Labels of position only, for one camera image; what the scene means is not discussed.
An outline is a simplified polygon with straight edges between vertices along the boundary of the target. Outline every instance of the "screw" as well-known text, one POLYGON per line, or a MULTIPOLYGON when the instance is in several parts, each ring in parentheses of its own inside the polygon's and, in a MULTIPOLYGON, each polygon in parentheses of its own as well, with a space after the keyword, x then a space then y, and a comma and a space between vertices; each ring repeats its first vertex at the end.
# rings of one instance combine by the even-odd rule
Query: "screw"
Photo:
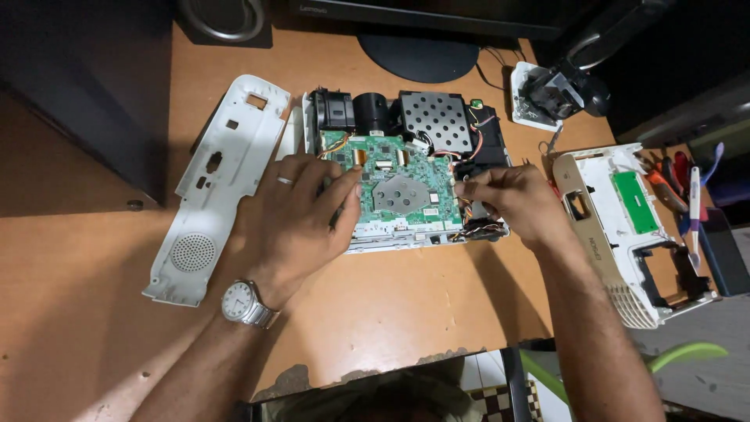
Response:
POLYGON ((143 211, 143 201, 138 199, 129 200, 127 207, 130 211, 143 211))

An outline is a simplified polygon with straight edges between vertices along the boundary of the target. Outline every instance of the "monitor stand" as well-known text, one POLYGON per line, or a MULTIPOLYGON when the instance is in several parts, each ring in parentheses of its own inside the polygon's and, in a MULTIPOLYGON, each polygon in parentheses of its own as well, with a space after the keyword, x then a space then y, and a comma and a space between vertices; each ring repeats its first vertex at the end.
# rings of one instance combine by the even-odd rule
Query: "monitor stand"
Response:
POLYGON ((479 47, 457 41, 435 41, 392 35, 357 35, 359 45, 381 68, 404 79, 443 83, 469 73, 479 47))

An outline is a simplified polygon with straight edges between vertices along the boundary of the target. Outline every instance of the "hand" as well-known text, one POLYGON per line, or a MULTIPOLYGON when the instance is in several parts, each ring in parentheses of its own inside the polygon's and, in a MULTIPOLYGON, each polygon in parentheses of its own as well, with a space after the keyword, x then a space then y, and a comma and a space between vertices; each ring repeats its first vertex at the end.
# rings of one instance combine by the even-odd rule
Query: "hand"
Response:
POLYGON ((260 243, 260 260, 248 274, 267 307, 281 309, 305 278, 347 250, 359 220, 361 171, 355 166, 343 173, 337 162, 311 154, 288 155, 268 166, 256 193, 263 207, 253 240, 260 243), (333 183, 318 196, 326 177, 333 183))
POLYGON ((535 166, 494 168, 456 183, 454 190, 459 197, 480 200, 493 218, 503 217, 533 251, 578 242, 560 200, 535 166))

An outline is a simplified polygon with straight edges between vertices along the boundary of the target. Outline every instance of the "wrist watch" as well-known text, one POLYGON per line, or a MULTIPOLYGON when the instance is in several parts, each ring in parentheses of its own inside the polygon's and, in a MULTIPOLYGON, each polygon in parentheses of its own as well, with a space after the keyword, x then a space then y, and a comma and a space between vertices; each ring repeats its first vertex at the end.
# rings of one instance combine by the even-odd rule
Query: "wrist watch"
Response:
POLYGON ((221 299, 221 311, 232 322, 255 325, 268 329, 279 312, 260 302, 258 287, 251 280, 239 279, 229 287, 221 299))

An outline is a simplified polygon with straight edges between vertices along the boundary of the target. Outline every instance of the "speaker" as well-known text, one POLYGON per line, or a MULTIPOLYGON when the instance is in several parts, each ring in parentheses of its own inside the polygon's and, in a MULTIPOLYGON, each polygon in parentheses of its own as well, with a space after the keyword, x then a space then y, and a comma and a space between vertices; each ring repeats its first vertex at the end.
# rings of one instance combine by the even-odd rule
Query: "speaker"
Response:
POLYGON ((268 0, 177 0, 175 20, 193 44, 273 47, 268 0))

